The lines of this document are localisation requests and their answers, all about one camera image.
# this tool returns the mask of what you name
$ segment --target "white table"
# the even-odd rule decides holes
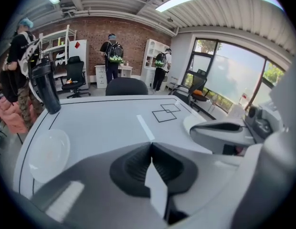
[[[44,110],[20,150],[13,189],[27,198],[43,185],[33,179],[28,159],[38,137],[48,129],[64,130],[70,138],[65,169],[86,157],[147,141],[211,153],[194,143],[183,127],[183,120],[189,115],[205,120],[173,95],[63,99],[61,107],[53,115]]]
[[[127,77],[130,78],[132,74],[132,67],[130,66],[119,66],[118,70],[120,72],[118,73],[118,77]],[[106,66],[103,65],[96,65],[95,66],[95,73],[96,73],[96,83],[97,88],[106,88]]]

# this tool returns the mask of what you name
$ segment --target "white cabinet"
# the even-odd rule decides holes
[[[118,67],[118,77],[126,77],[130,78],[132,74],[132,67],[130,66],[119,66]],[[96,84],[97,88],[106,88],[106,67],[105,65],[96,65],[95,66],[96,73]]]
[[[80,60],[84,62],[82,72],[85,75],[85,84],[79,87],[79,89],[89,89],[89,42],[87,40],[71,41],[68,47],[68,55],[69,58],[73,56],[79,56]]]
[[[143,59],[142,65],[142,72],[140,75],[141,80],[147,85],[153,84],[154,72],[155,72],[155,65],[154,61],[156,56],[161,53],[165,52],[165,50],[169,48],[169,46],[157,42],[152,39],[148,39],[145,48],[145,54]]]

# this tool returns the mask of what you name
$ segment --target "window frame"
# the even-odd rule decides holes
[[[213,54],[209,54],[209,53],[205,53],[205,52],[195,52],[194,49],[195,49],[195,45],[196,45],[196,43],[197,43],[198,40],[216,42]],[[259,90],[259,88],[260,88],[262,82],[265,83],[265,84],[266,84],[268,87],[270,87],[271,89],[274,87],[274,85],[273,85],[270,81],[268,81],[267,79],[264,78],[264,71],[265,71],[265,67],[266,67],[267,61],[269,61],[271,64],[275,65],[277,68],[279,68],[279,69],[280,69],[281,71],[283,71],[284,73],[286,73],[286,71],[285,71],[281,66],[279,66],[279,65],[276,64],[276,63],[274,63],[272,60],[270,60],[270,59],[267,58],[266,56],[264,56],[264,55],[262,55],[262,54],[260,54],[260,53],[258,53],[258,52],[255,52],[255,51],[253,51],[253,50],[251,50],[251,49],[248,49],[248,48],[246,48],[246,47],[240,46],[240,45],[238,45],[238,44],[236,44],[236,43],[226,42],[226,41],[222,41],[222,40],[218,40],[218,39],[208,39],[208,38],[198,38],[198,37],[196,37],[196,38],[195,38],[194,45],[193,45],[193,47],[192,47],[192,52],[191,52],[191,55],[190,55],[190,59],[189,59],[189,62],[188,62],[188,65],[187,65],[186,71],[185,71],[185,73],[184,73],[184,76],[183,76],[182,82],[181,82],[181,85],[183,85],[183,83],[184,83],[184,81],[185,81],[185,78],[186,78],[186,76],[187,76],[187,71],[189,71],[189,68],[190,68],[190,65],[191,65],[191,62],[192,62],[192,60],[193,60],[194,55],[204,56],[204,57],[208,57],[208,58],[211,59],[211,60],[210,60],[210,63],[209,63],[209,66],[208,66],[208,68],[207,68],[207,71],[206,71],[206,75],[205,75],[205,76],[208,78],[208,75],[209,75],[209,72],[210,72],[210,69],[211,69],[212,63],[213,63],[213,61],[214,61],[214,58],[215,58],[215,55],[216,55],[216,52],[217,52],[216,50],[217,50],[217,47],[218,47],[218,44],[219,44],[219,43],[225,43],[225,44],[229,44],[229,45],[232,45],[232,46],[236,46],[236,47],[239,47],[239,48],[245,49],[245,50],[247,50],[247,51],[249,51],[249,52],[252,52],[252,53],[254,53],[254,54],[256,54],[256,55],[258,55],[258,56],[260,56],[260,57],[262,57],[262,58],[265,59],[265,61],[264,61],[264,66],[263,66],[263,69],[262,69],[262,72],[261,72],[260,78],[259,78],[259,80],[258,80],[258,82],[257,82],[257,84],[256,84],[256,87],[255,87],[255,90],[254,90],[254,92],[253,92],[253,95],[252,95],[252,97],[251,97],[251,99],[250,99],[248,105],[245,107],[245,111],[247,111],[247,109],[252,105],[252,102],[254,101],[254,99],[255,99],[255,97],[256,97],[256,95],[257,95],[257,93],[258,93],[258,90]]]

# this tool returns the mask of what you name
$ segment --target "chair backrest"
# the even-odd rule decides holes
[[[106,87],[106,96],[115,95],[148,95],[148,88],[138,79],[116,78]]]
[[[189,89],[189,93],[192,94],[195,90],[200,90],[203,91],[204,85],[207,81],[207,78],[205,76],[205,74],[202,73],[196,73],[196,72],[192,72],[192,71],[187,71],[187,73],[192,74],[193,78],[192,78],[192,86]]]
[[[70,57],[66,65],[67,79],[78,82],[84,81],[82,76],[83,65],[84,62],[80,60],[79,56]]]

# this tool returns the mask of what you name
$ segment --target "white drawer unit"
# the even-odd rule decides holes
[[[119,66],[119,77],[131,77],[132,67],[130,66]],[[96,73],[96,84],[97,88],[106,88],[106,67],[104,65],[96,65],[95,66]]]

